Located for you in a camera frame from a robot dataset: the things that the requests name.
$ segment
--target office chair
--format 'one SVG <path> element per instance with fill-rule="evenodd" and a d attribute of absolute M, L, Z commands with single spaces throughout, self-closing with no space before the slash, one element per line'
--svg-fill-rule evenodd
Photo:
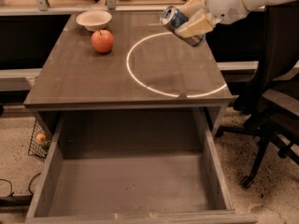
<path fill-rule="evenodd" d="M 250 115 L 243 128 L 220 126 L 223 132 L 258 136 L 259 151 L 251 173 L 241 181 L 249 188 L 257 175 L 263 155 L 271 142 L 279 148 L 280 158 L 299 164 L 292 151 L 299 144 L 299 74 L 291 80 L 274 81 L 292 70 L 299 60 L 299 1 L 265 8 L 263 50 L 255 74 L 234 102 L 234 110 Z M 286 145 L 280 136 L 290 140 Z"/>

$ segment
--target black cord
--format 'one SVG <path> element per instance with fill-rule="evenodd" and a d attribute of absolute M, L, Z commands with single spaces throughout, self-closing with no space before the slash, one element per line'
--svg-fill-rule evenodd
<path fill-rule="evenodd" d="M 0 179 L 0 181 L 4 181 L 4 182 L 9 183 L 9 185 L 10 185 L 10 193 L 9 193 L 8 197 L 12 197 L 13 194 L 14 194 L 14 192 L 12 191 L 12 184 L 11 184 L 11 182 L 9 182 L 9 181 L 6 180 L 6 179 Z"/>
<path fill-rule="evenodd" d="M 29 183 L 29 185 L 28 185 L 28 190 L 29 190 L 29 192 L 30 192 L 32 195 L 34 195 L 34 193 L 31 191 L 31 185 L 32 185 L 32 183 L 36 180 L 36 178 L 37 178 L 38 176 L 40 176 L 40 174 L 41 174 L 41 173 L 35 175 L 35 176 L 30 180 L 30 183 Z"/>

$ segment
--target floor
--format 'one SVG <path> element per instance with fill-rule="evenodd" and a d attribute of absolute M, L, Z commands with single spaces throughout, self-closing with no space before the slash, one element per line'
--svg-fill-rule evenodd
<path fill-rule="evenodd" d="M 231 108 L 223 118 L 225 125 L 240 125 L 246 116 Z M 0 117 L 0 179 L 11 182 L 14 195 L 29 195 L 32 178 L 42 171 L 44 163 L 28 155 L 35 119 L 24 110 L 9 110 Z M 296 224 L 299 213 L 299 167 L 289 159 L 282 160 L 270 146 L 255 183 L 242 189 L 239 181 L 249 173 L 258 139 L 225 133 L 216 138 L 216 148 L 237 213 L 252 213 L 259 224 Z M 30 186 L 34 192 L 38 178 Z M 0 181 L 0 197 L 8 196 L 8 182 Z M 22 223 L 26 208 L 0 208 L 0 224 Z"/>

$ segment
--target black mesh basket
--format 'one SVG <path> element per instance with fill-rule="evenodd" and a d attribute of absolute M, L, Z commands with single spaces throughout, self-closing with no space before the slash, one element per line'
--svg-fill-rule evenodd
<path fill-rule="evenodd" d="M 50 148 L 50 140 L 46 139 L 46 141 L 42 143 L 37 142 L 36 140 L 36 136 L 39 133 L 43 133 L 43 132 L 44 132 L 43 129 L 36 121 L 31 135 L 30 146 L 28 149 L 29 156 L 34 156 L 35 158 L 41 161 L 44 161 L 47 158 L 48 150 Z"/>

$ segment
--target drawer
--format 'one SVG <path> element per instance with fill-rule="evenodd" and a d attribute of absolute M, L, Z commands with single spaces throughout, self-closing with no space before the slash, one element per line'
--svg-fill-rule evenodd
<path fill-rule="evenodd" d="M 255 223 L 232 206 L 199 108 L 69 111 L 27 223 Z"/>

